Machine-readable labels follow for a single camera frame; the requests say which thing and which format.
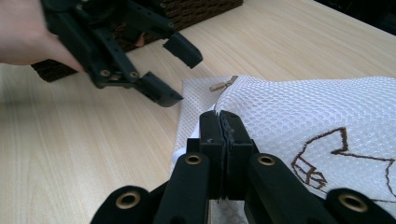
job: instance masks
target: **brown drawing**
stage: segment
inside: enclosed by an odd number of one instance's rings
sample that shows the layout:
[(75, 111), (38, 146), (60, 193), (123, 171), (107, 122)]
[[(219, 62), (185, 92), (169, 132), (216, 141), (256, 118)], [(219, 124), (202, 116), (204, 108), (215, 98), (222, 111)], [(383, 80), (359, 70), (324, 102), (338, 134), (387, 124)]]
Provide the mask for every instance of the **brown drawing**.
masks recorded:
[[(347, 182), (349, 175), (354, 175), (355, 178), (351, 179), (357, 179), (356, 175), (361, 175), (358, 179), (362, 182), (379, 179), (378, 186), (385, 189), (384, 197), (372, 200), (396, 203), (396, 192), (389, 180), (390, 166), (394, 162), (393, 158), (376, 158), (351, 153), (348, 148), (347, 129), (341, 127), (308, 140), (303, 150), (294, 158), (291, 167), (303, 183), (325, 193), (327, 191), (325, 187), (339, 176), (343, 177), (343, 184), (345, 183), (346, 187), (348, 184), (350, 186), (354, 184)], [(373, 169), (363, 174), (356, 172), (362, 164), (369, 165)]]

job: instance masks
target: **zipper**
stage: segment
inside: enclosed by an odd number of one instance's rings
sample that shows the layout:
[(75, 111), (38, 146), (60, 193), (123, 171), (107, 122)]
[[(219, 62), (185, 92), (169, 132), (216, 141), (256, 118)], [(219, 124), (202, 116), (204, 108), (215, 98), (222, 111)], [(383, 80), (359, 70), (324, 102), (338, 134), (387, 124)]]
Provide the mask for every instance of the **zipper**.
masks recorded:
[(210, 91), (219, 91), (223, 88), (227, 89), (229, 86), (233, 85), (233, 83), (236, 81), (237, 78), (238, 78), (238, 76), (232, 76), (231, 79), (226, 82), (220, 82), (220, 83), (217, 83), (217, 84), (209, 87), (209, 90)]

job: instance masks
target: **wooden table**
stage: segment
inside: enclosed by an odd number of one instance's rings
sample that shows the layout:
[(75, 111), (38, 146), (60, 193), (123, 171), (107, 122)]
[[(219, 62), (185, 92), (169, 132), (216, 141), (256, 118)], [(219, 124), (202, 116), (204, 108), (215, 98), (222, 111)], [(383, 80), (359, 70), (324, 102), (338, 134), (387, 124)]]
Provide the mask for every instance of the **wooden table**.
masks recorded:
[[(189, 77), (396, 77), (396, 36), (311, 0), (246, 0), (182, 34), (205, 58), (192, 70), (162, 41), (128, 55), (179, 92)], [(86, 75), (48, 84), (1, 64), (0, 223), (89, 223), (114, 189), (156, 188), (178, 113), (134, 90), (97, 90)]]

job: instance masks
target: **hole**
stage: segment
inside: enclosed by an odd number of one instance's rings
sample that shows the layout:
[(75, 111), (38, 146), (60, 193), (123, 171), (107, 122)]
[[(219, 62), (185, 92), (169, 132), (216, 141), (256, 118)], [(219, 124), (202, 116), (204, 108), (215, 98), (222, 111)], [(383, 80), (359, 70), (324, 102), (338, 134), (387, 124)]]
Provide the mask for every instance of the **hole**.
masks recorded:
[(140, 194), (136, 191), (128, 191), (120, 195), (116, 200), (119, 209), (129, 209), (137, 206), (140, 202)]
[(262, 165), (274, 165), (275, 164), (274, 159), (272, 159), (271, 157), (268, 157), (268, 156), (260, 156), (258, 158), (258, 161)]
[(201, 161), (202, 161), (201, 157), (196, 156), (196, 155), (188, 156), (188, 157), (186, 157), (186, 159), (185, 159), (185, 162), (186, 162), (187, 164), (190, 164), (190, 165), (199, 164), (199, 163), (201, 163)]
[(338, 196), (338, 200), (343, 206), (355, 212), (363, 213), (368, 210), (367, 204), (362, 199), (353, 194), (343, 193)]

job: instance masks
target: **wicker basket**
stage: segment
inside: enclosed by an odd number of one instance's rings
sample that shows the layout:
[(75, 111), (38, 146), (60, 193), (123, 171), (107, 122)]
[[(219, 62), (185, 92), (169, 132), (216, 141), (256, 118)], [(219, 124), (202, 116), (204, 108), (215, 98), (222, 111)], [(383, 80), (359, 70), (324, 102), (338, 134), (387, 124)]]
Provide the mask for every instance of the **wicker basket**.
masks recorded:
[[(207, 20), (243, 4), (243, 0), (163, 0), (163, 2), (167, 5), (167, 16), (175, 25), (177, 30), (181, 30), (194, 25), (197, 22)], [(125, 51), (134, 49), (134, 43), (130, 43), (120, 38), (122, 30), (122, 25), (118, 26), (114, 30), (114, 35), (117, 41)], [(154, 36), (145, 35), (146, 43), (150, 43), (155, 40), (157, 40), (157, 38)], [(48, 82), (76, 73), (73, 69), (53, 60), (35, 63), (32, 64), (32, 67), (37, 71), (41, 78)]]

